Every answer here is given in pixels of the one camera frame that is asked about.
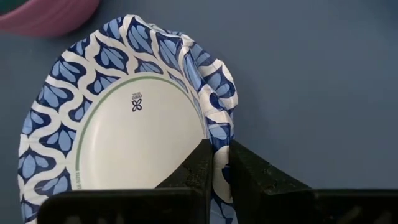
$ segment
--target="pink object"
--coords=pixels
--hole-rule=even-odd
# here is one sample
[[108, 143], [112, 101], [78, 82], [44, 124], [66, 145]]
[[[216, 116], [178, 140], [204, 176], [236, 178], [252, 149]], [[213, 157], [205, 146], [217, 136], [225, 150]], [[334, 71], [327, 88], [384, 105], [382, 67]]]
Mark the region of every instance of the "pink object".
[[28, 0], [0, 16], [0, 29], [34, 37], [66, 34], [87, 21], [100, 0]]

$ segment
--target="blue surface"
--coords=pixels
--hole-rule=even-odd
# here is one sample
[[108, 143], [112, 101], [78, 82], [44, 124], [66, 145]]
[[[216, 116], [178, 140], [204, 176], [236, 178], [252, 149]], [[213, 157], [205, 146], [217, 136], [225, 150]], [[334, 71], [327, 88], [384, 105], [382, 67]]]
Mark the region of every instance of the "blue surface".
[[125, 14], [224, 60], [239, 93], [237, 139], [278, 168], [312, 187], [398, 187], [397, 1], [103, 0], [67, 37], [0, 36], [2, 220], [22, 223], [19, 133], [52, 64]]

